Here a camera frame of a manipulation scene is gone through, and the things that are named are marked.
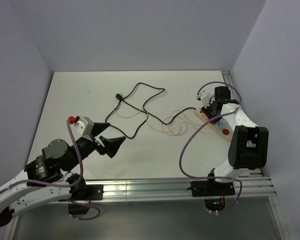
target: red cap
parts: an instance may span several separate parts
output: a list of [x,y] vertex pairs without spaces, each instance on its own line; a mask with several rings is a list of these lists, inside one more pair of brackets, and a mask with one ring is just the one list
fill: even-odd
[[224,129],[222,129],[222,133],[223,133],[224,135],[229,135],[229,134],[230,134],[230,131],[229,131],[228,129],[224,128]]
[[68,117],[68,120],[70,120],[70,124],[75,124],[78,121],[77,118],[74,116]]

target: white wall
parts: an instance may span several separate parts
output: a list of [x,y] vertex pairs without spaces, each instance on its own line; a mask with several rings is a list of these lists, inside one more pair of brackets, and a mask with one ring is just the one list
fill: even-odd
[[0,186],[26,164],[51,76],[11,3],[0,0]]
[[10,0],[56,72],[230,70],[266,0]]
[[271,175],[300,240],[300,0],[267,0],[233,68],[248,115],[269,129]]

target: red button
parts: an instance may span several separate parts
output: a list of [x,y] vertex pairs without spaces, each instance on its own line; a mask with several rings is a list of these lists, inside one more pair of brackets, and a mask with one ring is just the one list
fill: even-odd
[[224,128],[224,129],[222,129],[222,133],[224,135],[229,135],[230,131],[228,129]]

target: tabletop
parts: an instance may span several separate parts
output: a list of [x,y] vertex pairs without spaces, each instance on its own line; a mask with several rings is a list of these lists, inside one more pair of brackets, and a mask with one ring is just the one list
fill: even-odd
[[[202,107],[196,99],[198,89],[212,81],[223,82],[220,71],[100,71],[100,72],[56,72],[44,104],[39,125],[35,134],[28,163],[42,154],[42,149],[55,139],[63,139],[72,145],[67,131],[66,121],[69,116],[89,117],[94,122],[102,123],[106,116],[117,106],[117,93],[126,96],[139,83],[146,83],[157,88],[165,88],[165,92],[147,103],[147,110],[161,120],[169,117],[174,111],[187,107]],[[219,84],[211,84],[206,91],[214,93]],[[138,108],[143,102],[158,93],[159,90],[140,85],[127,102]],[[122,103],[117,113],[131,116],[137,111]],[[186,117],[198,124],[203,124],[194,110],[184,112]],[[132,136],[138,125],[146,119],[142,112],[131,118],[122,118],[116,114],[109,122]],[[176,118],[170,128],[175,134],[186,130],[184,120]],[[162,124],[149,116],[148,124],[162,131]],[[150,128],[144,124],[134,139],[126,139],[116,156],[109,158],[100,156],[96,151],[84,161],[85,179],[148,179],[184,177],[179,169],[181,150],[196,128],[188,124],[183,135],[169,136],[166,133]],[[108,127],[101,134],[105,138],[121,137],[122,133]],[[183,156],[184,170],[195,176],[207,176],[212,168],[218,167],[228,157],[229,143],[223,140],[209,127],[203,128],[189,144]],[[73,173],[79,173],[76,166]]]

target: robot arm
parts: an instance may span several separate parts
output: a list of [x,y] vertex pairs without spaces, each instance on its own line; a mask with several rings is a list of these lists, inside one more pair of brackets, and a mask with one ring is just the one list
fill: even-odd
[[[227,86],[214,89],[212,96],[205,92],[200,96],[203,107],[195,115],[206,121],[218,115],[234,112],[239,103],[231,99]],[[267,128],[257,126],[244,111],[239,108],[234,114],[226,115],[211,122],[210,127],[230,142],[228,159],[211,171],[212,176],[236,178],[240,174],[257,168],[263,168],[267,162],[268,136]],[[219,183],[230,183],[230,179],[215,180]]]
[[[95,123],[88,117],[72,117],[73,128],[81,137],[76,141],[82,160],[93,151],[100,155],[114,157],[126,139],[118,137],[107,139],[100,136],[103,145],[95,137],[103,132],[110,124]],[[69,172],[79,164],[74,146],[69,146],[64,140],[56,139],[42,149],[42,155],[26,165],[16,177],[0,187],[0,227],[8,224],[13,217],[49,202],[71,199],[80,200],[87,191],[85,180],[78,184],[78,174],[73,174],[66,180],[61,170]],[[54,183],[64,187],[45,186],[31,182]]]
[[[233,112],[234,104],[225,104],[221,114]],[[236,178],[240,174],[257,168],[263,168],[267,162],[268,136],[267,128],[257,126],[242,109],[227,115],[224,120],[233,131],[228,160],[214,169],[215,176]],[[229,179],[216,179],[228,183]]]

